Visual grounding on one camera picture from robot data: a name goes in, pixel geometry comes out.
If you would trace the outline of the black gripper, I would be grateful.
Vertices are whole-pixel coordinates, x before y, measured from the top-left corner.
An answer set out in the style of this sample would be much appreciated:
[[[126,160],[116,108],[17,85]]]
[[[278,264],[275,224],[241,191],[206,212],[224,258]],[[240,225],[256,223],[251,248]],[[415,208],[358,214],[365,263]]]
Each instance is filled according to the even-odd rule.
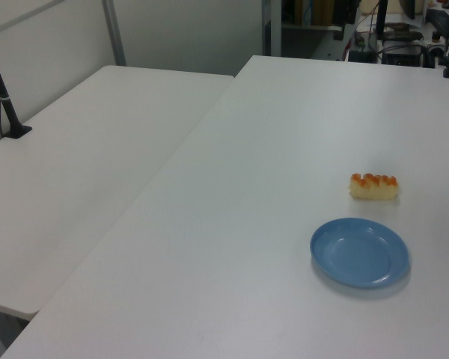
[[[356,13],[359,8],[359,0],[334,0],[332,11],[333,39],[342,40],[346,25],[346,33],[349,38],[354,38],[358,27],[355,22]]]

